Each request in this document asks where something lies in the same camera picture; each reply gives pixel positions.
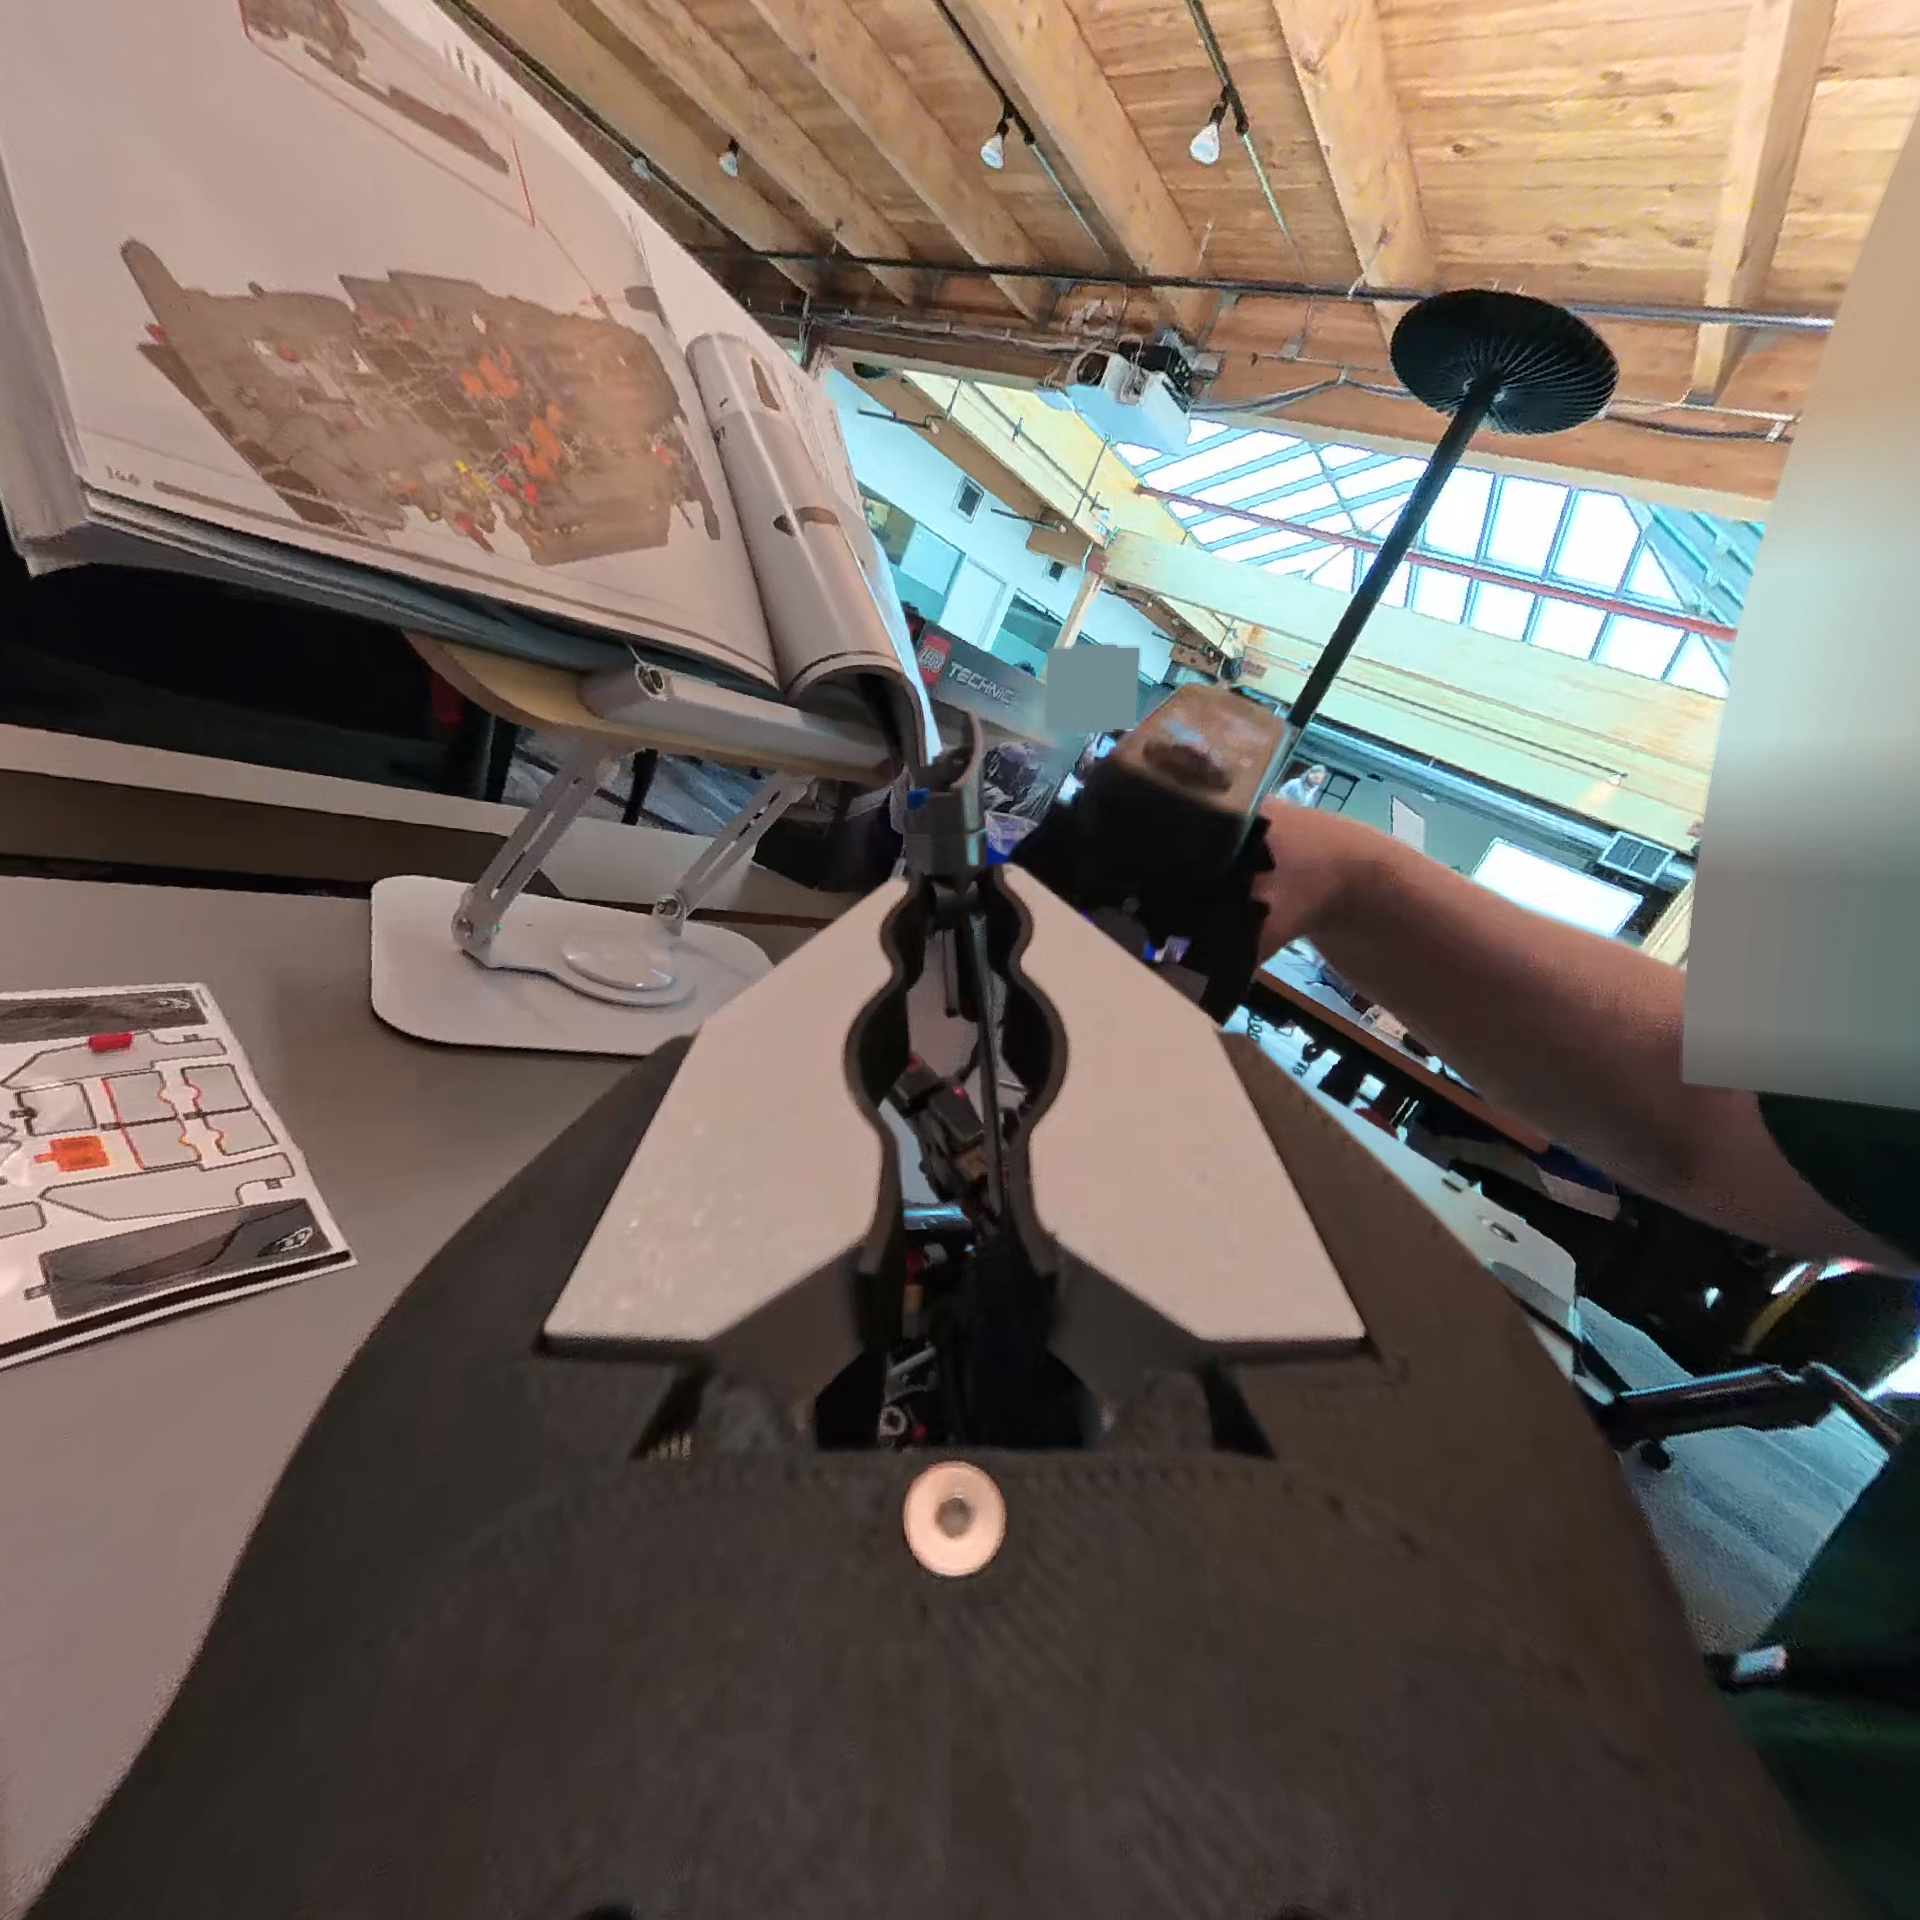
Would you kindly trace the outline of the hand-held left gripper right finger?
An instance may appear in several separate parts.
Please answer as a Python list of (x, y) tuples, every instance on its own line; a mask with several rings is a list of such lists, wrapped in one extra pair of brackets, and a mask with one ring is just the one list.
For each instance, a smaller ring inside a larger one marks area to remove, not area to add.
[(1361, 1315), (1291, 1183), (1218, 1025), (1027, 866), (1002, 1055), (1027, 1094), (1016, 1237), (1047, 1351), (1121, 1408), (1211, 1364), (1352, 1357)]

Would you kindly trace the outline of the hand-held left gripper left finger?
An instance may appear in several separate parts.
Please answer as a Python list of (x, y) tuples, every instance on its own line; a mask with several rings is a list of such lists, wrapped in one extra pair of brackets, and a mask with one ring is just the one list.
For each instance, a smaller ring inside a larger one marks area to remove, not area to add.
[(794, 1424), (899, 1327), (908, 1067), (927, 893), (893, 877), (718, 1005), (594, 1223), (544, 1343), (701, 1364)]

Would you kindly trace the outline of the grey lego vehicle model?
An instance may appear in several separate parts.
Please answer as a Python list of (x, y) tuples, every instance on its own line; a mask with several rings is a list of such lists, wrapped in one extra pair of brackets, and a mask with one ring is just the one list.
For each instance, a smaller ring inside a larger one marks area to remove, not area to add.
[(1073, 1436), (1045, 1336), (1045, 1281), (997, 1223), (989, 1129), (961, 1084), (908, 1055), (893, 1113), (933, 1207), (902, 1207), (899, 1338), (880, 1366), (888, 1448), (1063, 1448)]

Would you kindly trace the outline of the grey lego wing assembly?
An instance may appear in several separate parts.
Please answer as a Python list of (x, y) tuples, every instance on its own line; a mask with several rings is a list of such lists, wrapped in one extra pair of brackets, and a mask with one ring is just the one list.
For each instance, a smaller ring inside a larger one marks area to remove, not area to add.
[(980, 806), (986, 731), (965, 710), (951, 710), (954, 741), (922, 757), (908, 749), (899, 772), (902, 795), (902, 877), (927, 887), (954, 908), (975, 902), (975, 887), (989, 866), (989, 832)]

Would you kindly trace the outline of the person's right forearm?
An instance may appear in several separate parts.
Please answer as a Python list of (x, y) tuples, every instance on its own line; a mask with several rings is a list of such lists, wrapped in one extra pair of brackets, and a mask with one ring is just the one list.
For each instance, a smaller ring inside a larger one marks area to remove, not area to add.
[(1676, 965), (1342, 812), (1274, 801), (1262, 844), (1260, 953), (1309, 940), (1549, 1144), (1766, 1252), (1916, 1273), (1916, 1110), (1685, 1084)]

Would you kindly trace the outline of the lego set box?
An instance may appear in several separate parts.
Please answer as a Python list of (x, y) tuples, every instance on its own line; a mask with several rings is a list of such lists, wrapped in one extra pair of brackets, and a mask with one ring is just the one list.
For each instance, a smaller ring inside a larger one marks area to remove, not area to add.
[(915, 649), (922, 684), (935, 702), (971, 710), (997, 727), (1045, 727), (1047, 699), (1027, 665), (961, 642), (940, 625), (922, 625)]

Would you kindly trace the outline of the wooden office desk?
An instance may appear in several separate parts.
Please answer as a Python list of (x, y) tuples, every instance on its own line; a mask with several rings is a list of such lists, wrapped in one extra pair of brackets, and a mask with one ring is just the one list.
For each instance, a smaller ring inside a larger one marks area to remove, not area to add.
[(1360, 1084), (1375, 1076), (1386, 1087), (1402, 1087), (1407, 1101), (1444, 1101), (1444, 1107), (1455, 1107), (1461, 1113), (1473, 1113), (1518, 1150), (1538, 1155), (1551, 1148), (1549, 1134), (1483, 1101), (1472, 1084), (1451, 1077), (1440, 1063), (1425, 1063), (1402, 1037), (1391, 1037), (1380, 1025), (1369, 1025), (1342, 992), (1329, 992), (1312, 976), (1262, 965), (1256, 972), (1239, 1004), (1262, 1020), (1297, 1020), (1299, 1030), (1319, 1032), (1342, 1063), (1369, 1055), (1369, 1071), (1360, 1071), (1352, 1094), (1346, 1098), (1360, 1098)]

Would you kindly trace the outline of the white book stand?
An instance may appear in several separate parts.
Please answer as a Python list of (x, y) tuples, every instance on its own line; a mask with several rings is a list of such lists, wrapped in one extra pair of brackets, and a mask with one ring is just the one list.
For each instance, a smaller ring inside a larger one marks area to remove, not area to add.
[[(745, 935), (695, 923), (713, 887), (812, 781), (888, 781), (940, 757), (902, 625), (875, 655), (819, 661), (803, 694), (856, 694), (865, 677), (875, 677), (871, 724), (774, 708), (650, 661), (563, 673), (578, 708), (578, 721), (563, 724), (571, 748), (483, 877), (373, 883), (373, 1017), (423, 1044), (591, 1055), (643, 1055), (695, 1032), (770, 972)], [(603, 772), (628, 749), (737, 759), (770, 777), (643, 912), (532, 893)]]

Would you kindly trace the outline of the black pillar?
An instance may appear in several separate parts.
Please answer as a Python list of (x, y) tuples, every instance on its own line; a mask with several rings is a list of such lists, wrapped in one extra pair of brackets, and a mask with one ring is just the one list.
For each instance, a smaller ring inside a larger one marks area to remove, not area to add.
[(1346, 670), (1346, 661), (1352, 655), (1360, 636), (1369, 630), (1372, 610), (1380, 606), (1380, 598), (1386, 598), (1386, 591), (1391, 591), (1393, 573), (1407, 564), (1407, 548), (1417, 543), (1417, 534), (1423, 534), (1423, 524), (1425, 524), (1425, 519), (1432, 519), (1432, 509), (1436, 509), (1440, 492), (1447, 485), (1447, 478), (1451, 478), (1455, 458), (1461, 458), (1461, 452), (1465, 452), (1465, 443), (1473, 439), (1473, 432), (1481, 432), (1481, 421), (1489, 416), (1493, 402), (1499, 402), (1499, 380), (1493, 380), (1493, 379), (1481, 379), (1481, 380), (1461, 396), (1461, 404), (1455, 404), (1455, 414), (1451, 414), (1447, 432), (1440, 434), (1440, 443), (1436, 443), (1436, 452), (1432, 452), (1432, 461), (1425, 461), (1423, 482), (1413, 485), (1407, 502), (1397, 509), (1393, 524), (1386, 532), (1386, 538), (1380, 538), (1380, 548), (1375, 548), (1372, 565), (1361, 573), (1361, 579), (1360, 579), (1360, 591), (1352, 591), (1348, 606), (1342, 610), (1342, 621), (1335, 621), (1335, 630), (1329, 630), (1328, 649), (1319, 650), (1319, 661), (1312, 661), (1312, 670), (1309, 670), (1309, 677), (1303, 677), (1299, 699), (1297, 699), (1297, 702), (1291, 702), (1291, 710), (1288, 710), (1288, 748), (1291, 748), (1291, 749), (1299, 748), (1299, 736), (1309, 731), (1309, 724), (1312, 724), (1312, 715), (1319, 715), (1320, 699), (1329, 694), (1335, 673), (1342, 673), (1342, 670)]

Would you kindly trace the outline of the white ceiling projector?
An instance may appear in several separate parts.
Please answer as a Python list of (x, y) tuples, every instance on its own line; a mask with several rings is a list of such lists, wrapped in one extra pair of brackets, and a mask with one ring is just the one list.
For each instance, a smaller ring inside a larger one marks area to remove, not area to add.
[(1063, 392), (1110, 443), (1176, 452), (1192, 434), (1192, 358), (1184, 346), (1078, 350)]

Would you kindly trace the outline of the black finned lamp head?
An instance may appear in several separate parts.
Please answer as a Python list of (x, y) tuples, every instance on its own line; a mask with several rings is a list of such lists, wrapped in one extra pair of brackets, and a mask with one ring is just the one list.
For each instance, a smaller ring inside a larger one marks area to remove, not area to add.
[(1391, 365), (1407, 396), (1504, 434), (1561, 434), (1604, 414), (1617, 358), (1558, 301), (1524, 294), (1440, 294), (1393, 324)]

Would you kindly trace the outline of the white sticker sheet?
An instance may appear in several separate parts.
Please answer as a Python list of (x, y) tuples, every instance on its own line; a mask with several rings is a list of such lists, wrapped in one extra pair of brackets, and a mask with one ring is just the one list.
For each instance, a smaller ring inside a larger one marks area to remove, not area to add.
[(0, 1364), (355, 1266), (200, 982), (0, 1000)]

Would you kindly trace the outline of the person's green shirt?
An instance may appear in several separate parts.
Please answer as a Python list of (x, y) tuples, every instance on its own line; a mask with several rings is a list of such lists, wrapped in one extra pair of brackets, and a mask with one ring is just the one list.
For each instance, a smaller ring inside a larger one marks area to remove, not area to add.
[[(1791, 1167), (1899, 1254), (1920, 1254), (1920, 1118), (1760, 1094)], [(1764, 1632), (1783, 1669), (1727, 1691), (1860, 1917), (1920, 1913), (1920, 1439), (1885, 1455)]]

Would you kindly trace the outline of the instruction booklet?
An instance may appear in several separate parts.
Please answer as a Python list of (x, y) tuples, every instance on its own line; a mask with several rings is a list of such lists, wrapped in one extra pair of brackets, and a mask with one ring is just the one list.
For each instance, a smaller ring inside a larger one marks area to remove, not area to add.
[(940, 757), (843, 416), (438, 4), (3, 4), (3, 534)]

